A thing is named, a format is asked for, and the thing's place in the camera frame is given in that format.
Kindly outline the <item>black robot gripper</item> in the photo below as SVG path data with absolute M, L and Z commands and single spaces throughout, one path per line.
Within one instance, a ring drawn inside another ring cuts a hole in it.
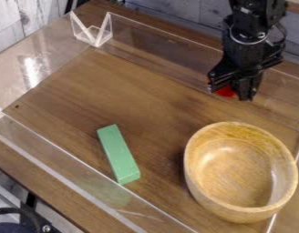
M 257 36 L 245 34 L 230 17 L 225 20 L 223 57 L 209 73 L 209 91 L 232 86 L 240 101 L 253 101 L 264 80 L 264 72 L 282 61 L 286 29 L 277 23 Z

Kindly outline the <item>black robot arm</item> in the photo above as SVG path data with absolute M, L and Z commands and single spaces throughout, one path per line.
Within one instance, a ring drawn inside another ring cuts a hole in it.
M 282 62 L 286 48 L 288 0 L 229 0 L 225 18 L 223 57 L 209 73 L 209 90 L 221 96 L 253 101 L 265 71 Z

